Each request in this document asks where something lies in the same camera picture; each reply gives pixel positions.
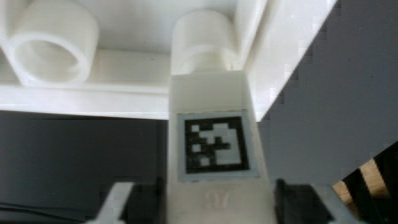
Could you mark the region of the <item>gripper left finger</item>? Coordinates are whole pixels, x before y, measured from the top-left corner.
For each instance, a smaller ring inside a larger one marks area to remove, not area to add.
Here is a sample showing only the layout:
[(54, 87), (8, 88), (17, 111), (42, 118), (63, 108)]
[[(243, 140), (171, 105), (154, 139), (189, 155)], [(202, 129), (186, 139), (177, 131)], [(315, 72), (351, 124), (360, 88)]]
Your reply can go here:
[(163, 179), (152, 183), (115, 182), (93, 224), (161, 224)]

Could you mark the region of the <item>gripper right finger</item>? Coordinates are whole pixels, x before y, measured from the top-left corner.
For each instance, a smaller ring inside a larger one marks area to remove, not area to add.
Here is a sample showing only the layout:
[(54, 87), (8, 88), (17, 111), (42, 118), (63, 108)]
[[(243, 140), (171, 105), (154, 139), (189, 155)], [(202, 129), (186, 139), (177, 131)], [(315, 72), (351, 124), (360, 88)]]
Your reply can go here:
[(356, 224), (356, 219), (328, 187), (275, 182), (276, 224)]

